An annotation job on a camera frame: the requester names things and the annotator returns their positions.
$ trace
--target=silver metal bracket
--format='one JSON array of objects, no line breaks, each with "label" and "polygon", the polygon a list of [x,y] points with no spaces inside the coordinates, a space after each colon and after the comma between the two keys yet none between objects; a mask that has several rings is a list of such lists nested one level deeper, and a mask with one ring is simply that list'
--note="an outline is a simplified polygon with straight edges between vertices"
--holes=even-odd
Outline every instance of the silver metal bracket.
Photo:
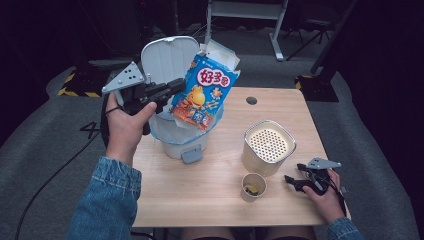
[{"label": "silver metal bracket", "polygon": [[102,93],[115,92],[118,104],[123,106],[124,101],[122,99],[119,90],[129,88],[137,84],[144,82],[143,74],[138,69],[135,62],[131,62],[122,72],[120,72],[112,81],[102,88]]},{"label": "silver metal bracket", "polygon": [[332,162],[327,159],[314,157],[306,166],[309,169],[328,169],[328,168],[338,168],[341,167],[342,164],[339,162]]}]

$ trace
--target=hand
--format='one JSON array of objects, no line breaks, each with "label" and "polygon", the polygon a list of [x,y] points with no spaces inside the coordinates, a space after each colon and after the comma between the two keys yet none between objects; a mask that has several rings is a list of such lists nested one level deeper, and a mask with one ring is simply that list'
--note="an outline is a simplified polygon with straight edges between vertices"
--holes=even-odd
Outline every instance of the hand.
[{"label": "hand", "polygon": [[[328,169],[328,175],[331,180],[336,184],[339,191],[340,189],[340,176],[335,171]],[[320,196],[314,192],[314,190],[308,186],[304,186],[303,191],[311,198],[315,203],[318,212],[325,218],[328,224],[332,223],[338,218],[345,217],[343,210],[340,207],[339,198],[337,193],[332,187],[328,187],[327,192]]]},{"label": "hand", "polygon": [[[106,112],[117,106],[115,94],[110,93]],[[106,157],[132,166],[135,150],[143,134],[143,125],[155,110],[156,103],[151,102],[134,116],[130,116],[120,109],[109,112],[106,115],[109,125],[109,143],[106,149]]]}]

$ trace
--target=person's knee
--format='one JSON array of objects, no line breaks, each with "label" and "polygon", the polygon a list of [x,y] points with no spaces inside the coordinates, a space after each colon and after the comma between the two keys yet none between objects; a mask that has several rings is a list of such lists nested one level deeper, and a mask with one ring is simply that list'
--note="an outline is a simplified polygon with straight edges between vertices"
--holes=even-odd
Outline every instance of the person's knee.
[{"label": "person's knee", "polygon": [[190,227],[183,228],[181,231],[181,240],[205,239],[212,240],[234,240],[234,236],[227,227]]},{"label": "person's knee", "polygon": [[269,228],[265,240],[315,240],[315,232],[310,226],[281,226]]}]

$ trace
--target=wooden table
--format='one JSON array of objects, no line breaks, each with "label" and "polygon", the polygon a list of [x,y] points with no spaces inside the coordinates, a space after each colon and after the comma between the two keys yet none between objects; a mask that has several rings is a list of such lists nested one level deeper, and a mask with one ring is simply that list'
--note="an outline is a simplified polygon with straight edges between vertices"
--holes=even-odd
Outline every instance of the wooden table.
[{"label": "wooden table", "polygon": [[[253,96],[256,105],[246,98]],[[246,130],[262,120],[282,125],[296,140],[295,152],[278,172],[266,178],[263,197],[248,203],[240,197],[248,171],[241,155]],[[320,225],[311,200],[284,181],[303,179],[297,163],[327,158],[303,95],[296,89],[231,89],[224,116],[209,133],[199,162],[185,165],[169,158],[151,135],[141,140],[134,167],[143,174],[134,227]]]}]

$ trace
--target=table hole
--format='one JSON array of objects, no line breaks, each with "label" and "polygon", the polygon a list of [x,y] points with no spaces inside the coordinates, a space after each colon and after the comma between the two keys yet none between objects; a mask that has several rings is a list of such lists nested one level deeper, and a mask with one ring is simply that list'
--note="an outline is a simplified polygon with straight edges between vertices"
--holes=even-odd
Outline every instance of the table hole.
[{"label": "table hole", "polygon": [[258,102],[258,100],[255,97],[248,97],[246,98],[246,102],[250,105],[255,105]]}]

